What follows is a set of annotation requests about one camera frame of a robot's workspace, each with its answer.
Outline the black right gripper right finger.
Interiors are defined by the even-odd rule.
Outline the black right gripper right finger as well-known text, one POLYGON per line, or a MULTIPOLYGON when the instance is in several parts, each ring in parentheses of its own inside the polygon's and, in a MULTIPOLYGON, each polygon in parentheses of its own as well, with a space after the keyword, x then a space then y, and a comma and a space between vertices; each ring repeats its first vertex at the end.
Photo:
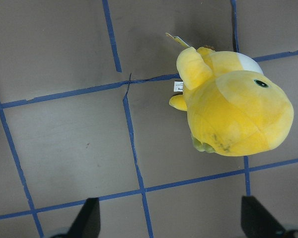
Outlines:
POLYGON ((240 224, 247 238, 298 238, 298 229, 286 229, 254 196, 241 198, 240 224))

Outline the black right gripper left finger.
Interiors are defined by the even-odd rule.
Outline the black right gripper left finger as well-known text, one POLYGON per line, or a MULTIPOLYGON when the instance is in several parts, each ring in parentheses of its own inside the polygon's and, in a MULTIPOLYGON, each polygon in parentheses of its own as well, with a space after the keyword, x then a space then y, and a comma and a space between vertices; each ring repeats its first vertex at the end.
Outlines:
POLYGON ((50 238, 98 238, 101 231, 99 198, 88 198, 67 232, 50 238))

